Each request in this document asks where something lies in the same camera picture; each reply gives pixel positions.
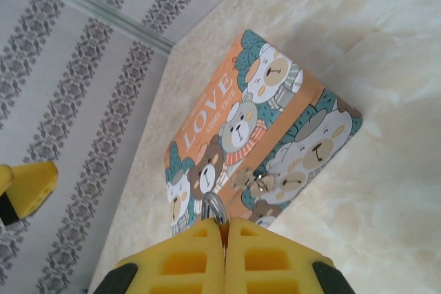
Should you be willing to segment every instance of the damask wallpaper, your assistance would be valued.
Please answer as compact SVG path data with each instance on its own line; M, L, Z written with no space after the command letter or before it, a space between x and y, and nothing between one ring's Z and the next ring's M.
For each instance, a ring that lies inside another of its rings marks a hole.
M221 0L101 1L177 41ZM0 163L59 168L33 216L0 222L0 293L81 293L167 57L62 0L0 8Z

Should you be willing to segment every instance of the metal ring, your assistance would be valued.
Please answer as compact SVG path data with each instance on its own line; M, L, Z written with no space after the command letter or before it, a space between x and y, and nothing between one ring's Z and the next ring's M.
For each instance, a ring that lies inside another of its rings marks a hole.
M222 203L221 198L214 192L207 192L202 197L201 218L207 219L210 214L214 214L214 218L220 224L226 224L228 222L228 214L225 206Z

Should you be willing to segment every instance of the bear face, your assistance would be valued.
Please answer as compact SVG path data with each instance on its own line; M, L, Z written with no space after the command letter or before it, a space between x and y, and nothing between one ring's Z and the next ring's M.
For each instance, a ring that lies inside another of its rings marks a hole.
M171 182L167 182L167 199L170 203L170 221L173 226L184 216L190 199L190 183L182 169Z
M311 174L326 165L347 142L352 129L348 112L325 109L311 117L299 130L294 142L282 146L267 163L274 176L275 189L259 199L280 204L294 198L309 182Z
M223 169L223 150L216 134L209 145L204 144L196 157L196 164L188 171L190 189L195 199L202 200L205 193L213 190Z
M292 61L276 48L266 43L262 46L259 58L250 67L245 82L247 93L252 95L254 103L268 101L285 82Z
M235 103L228 113L227 122L220 126L219 136L226 153L240 151L257 126L258 110L251 98L251 95L246 95L242 103Z
M281 212L282 209L279 206L259 200L253 205L253 212L248 220L267 228Z

